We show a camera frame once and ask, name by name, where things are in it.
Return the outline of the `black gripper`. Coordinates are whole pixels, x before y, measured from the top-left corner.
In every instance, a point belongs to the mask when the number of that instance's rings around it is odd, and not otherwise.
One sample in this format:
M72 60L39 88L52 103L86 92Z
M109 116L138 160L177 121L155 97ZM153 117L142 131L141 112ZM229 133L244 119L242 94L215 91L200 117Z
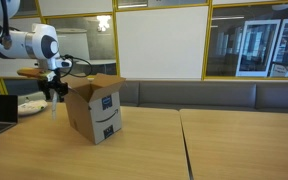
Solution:
M55 76L51 81L38 80L39 90L42 91L47 100L51 99L50 90L53 90L60 96L60 101L68 93L68 84L62 82L59 77Z

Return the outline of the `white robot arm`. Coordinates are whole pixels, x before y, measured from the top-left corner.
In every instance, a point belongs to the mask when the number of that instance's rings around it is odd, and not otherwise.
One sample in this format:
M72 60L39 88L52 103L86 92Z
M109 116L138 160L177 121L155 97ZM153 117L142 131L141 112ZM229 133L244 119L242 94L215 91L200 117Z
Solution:
M61 81L60 70L71 68L72 63L62 58L59 43L53 26L41 23L32 25L32 31L12 29L9 19L19 10L21 0L0 0L0 58L2 59L36 59L37 68L21 68L18 75L39 80L39 86L47 99L50 90L56 96L68 93L68 84Z

